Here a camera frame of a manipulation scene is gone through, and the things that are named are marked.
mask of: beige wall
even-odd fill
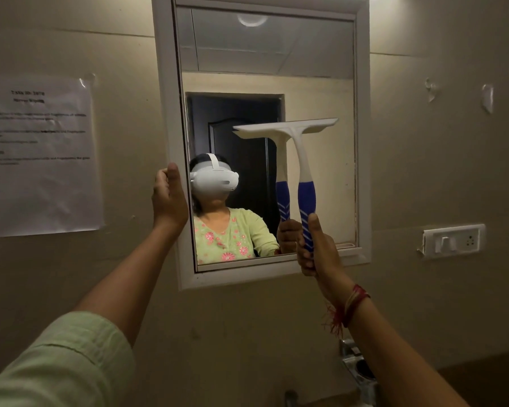
[[[431,363],[509,350],[509,0],[373,0],[373,263],[351,275]],[[0,239],[0,369],[138,243],[165,162],[150,0],[0,0],[0,72],[92,72],[108,226]],[[427,104],[424,80],[443,92]],[[496,111],[479,107],[496,85]],[[424,225],[484,222],[478,256],[423,263]],[[177,292],[166,261],[125,405],[279,405],[353,387],[313,280]]]
[[[183,90],[192,93],[283,95],[287,122],[339,118],[333,127],[318,134],[304,135],[303,143],[315,182],[321,224],[336,243],[355,242],[354,86],[351,80],[183,73]],[[286,155],[290,213],[292,218],[300,221],[296,196],[299,162],[292,140],[287,143]]]

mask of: doorway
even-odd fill
[[[275,195],[275,143],[268,138],[239,138],[233,127],[282,121],[282,97],[187,93],[187,114],[190,159],[208,152],[226,158],[231,169],[239,174],[238,187],[226,204],[255,212],[276,235],[279,211]]]

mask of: hand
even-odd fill
[[[156,173],[152,203],[155,213],[153,227],[169,228],[178,237],[187,223],[189,212],[177,164],[170,163],[167,169]]]
[[[296,241],[298,234],[302,233],[302,225],[296,220],[286,220],[279,223],[277,229],[277,241],[281,254],[290,254],[296,252]]]
[[[352,291],[354,282],[345,274],[334,239],[322,231],[316,214],[309,216],[308,226],[314,253],[312,257],[305,249],[305,240],[300,232],[296,254],[302,273],[316,278],[322,294],[334,307],[343,306],[345,303],[341,303],[342,298]]]

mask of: paper sheet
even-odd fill
[[[0,237],[102,226],[89,86],[0,76]]]

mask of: light green sleeve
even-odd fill
[[[0,374],[0,407],[115,406],[134,367],[132,349],[112,322],[68,313]]]
[[[245,220],[249,226],[254,249],[261,257],[270,257],[279,249],[275,236],[268,230],[268,226],[258,214],[251,210],[245,211]]]

